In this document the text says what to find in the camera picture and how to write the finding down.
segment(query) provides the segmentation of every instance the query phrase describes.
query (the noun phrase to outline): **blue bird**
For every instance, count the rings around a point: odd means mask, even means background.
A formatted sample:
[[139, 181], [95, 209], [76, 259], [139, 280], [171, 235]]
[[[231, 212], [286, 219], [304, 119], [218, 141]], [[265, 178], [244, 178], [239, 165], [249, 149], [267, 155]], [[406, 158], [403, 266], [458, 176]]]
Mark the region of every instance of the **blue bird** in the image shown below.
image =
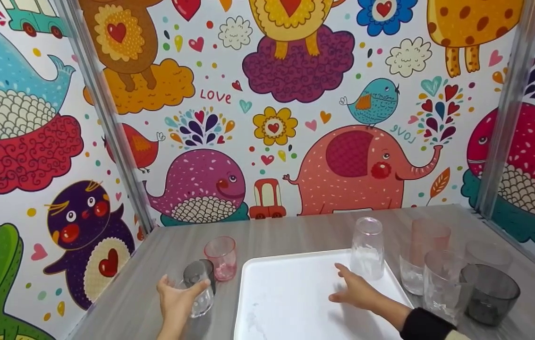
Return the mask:
[[386, 78], [377, 78], [371, 81], [358, 99], [353, 103], [347, 102], [347, 97], [340, 99], [341, 105], [347, 105], [353, 118], [368, 127], [389, 118], [399, 102], [399, 85]]

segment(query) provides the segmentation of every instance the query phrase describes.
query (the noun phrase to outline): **blue flower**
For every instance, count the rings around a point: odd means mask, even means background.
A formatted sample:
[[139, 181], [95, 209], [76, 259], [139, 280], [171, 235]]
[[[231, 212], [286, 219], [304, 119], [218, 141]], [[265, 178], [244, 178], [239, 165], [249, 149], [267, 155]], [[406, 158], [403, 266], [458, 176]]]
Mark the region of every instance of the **blue flower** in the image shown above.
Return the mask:
[[412, 20], [412, 7], [418, 0], [357, 0], [362, 9], [357, 14], [357, 23], [367, 26], [369, 36], [381, 32], [393, 35], [399, 32], [401, 22]]

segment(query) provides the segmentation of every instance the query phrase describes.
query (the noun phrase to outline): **table surface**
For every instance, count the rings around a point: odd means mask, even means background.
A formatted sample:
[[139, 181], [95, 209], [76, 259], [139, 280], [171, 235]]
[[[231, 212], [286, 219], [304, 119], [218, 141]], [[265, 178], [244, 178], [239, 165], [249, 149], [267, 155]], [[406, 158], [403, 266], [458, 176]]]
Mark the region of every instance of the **table surface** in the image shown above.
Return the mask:
[[[385, 260], [398, 280], [399, 252], [408, 247], [410, 224], [416, 218], [428, 217], [450, 226], [450, 247], [462, 254], [465, 242], [471, 239], [505, 246], [514, 257], [509, 275], [521, 288], [515, 307], [500, 327], [485, 327], [463, 317], [458, 328], [472, 340], [535, 339], [535, 263], [483, 224], [476, 215], [458, 205], [155, 229], [80, 321], [71, 338], [155, 339], [161, 326], [156, 282], [165, 273], [180, 277], [188, 263], [203, 258], [203, 247], [208, 241], [228, 235], [237, 242], [237, 275], [228, 282], [218, 283], [211, 311], [207, 317], [194, 320], [195, 323], [189, 326], [188, 338], [230, 340], [238, 306], [240, 273], [247, 260], [349, 248], [356, 219], [367, 215], [379, 219], [384, 226]], [[420, 297], [408, 295], [414, 306], [422, 305]]]

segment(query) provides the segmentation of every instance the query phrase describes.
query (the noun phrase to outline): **plastic tray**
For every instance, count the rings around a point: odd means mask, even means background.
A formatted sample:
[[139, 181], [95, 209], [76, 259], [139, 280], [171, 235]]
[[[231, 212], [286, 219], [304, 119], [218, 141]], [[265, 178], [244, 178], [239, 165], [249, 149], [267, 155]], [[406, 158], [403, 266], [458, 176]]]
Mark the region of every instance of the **plastic tray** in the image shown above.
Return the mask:
[[[345, 286], [335, 262], [349, 265], [350, 249], [254, 258], [242, 268], [234, 340], [400, 339], [371, 312], [328, 301]], [[388, 264], [379, 292], [412, 307]]]

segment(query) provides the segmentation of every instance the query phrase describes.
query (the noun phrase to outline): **elephant illustration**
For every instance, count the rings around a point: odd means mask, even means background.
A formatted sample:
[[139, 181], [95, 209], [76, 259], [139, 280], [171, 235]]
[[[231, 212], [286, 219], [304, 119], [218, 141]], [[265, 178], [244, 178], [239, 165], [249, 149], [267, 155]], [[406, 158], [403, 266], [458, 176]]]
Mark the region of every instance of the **elephant illustration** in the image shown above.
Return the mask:
[[404, 181], [423, 178], [435, 169], [442, 145], [433, 147], [425, 166], [411, 164], [398, 142], [381, 129], [365, 125], [340, 127], [311, 146], [301, 163], [299, 215], [332, 213], [334, 210], [394, 209], [401, 207]]

